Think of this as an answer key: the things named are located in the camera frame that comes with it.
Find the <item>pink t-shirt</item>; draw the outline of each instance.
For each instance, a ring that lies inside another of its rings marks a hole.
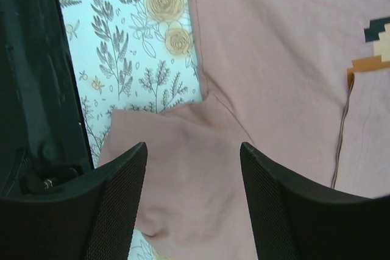
[[[136,228],[154,248],[173,260],[257,258],[243,141],[331,185],[346,69],[372,56],[364,28],[390,16],[388,1],[189,0],[204,101],[162,114],[114,111],[100,160],[146,142]]]

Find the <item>fabric fold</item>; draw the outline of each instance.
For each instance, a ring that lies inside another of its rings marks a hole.
[[[173,259],[256,259],[239,160],[251,140],[218,98],[160,115],[113,111],[100,164],[140,141],[149,157],[135,227],[153,247]]]
[[[364,197],[390,190],[390,69],[355,72],[335,188]]]

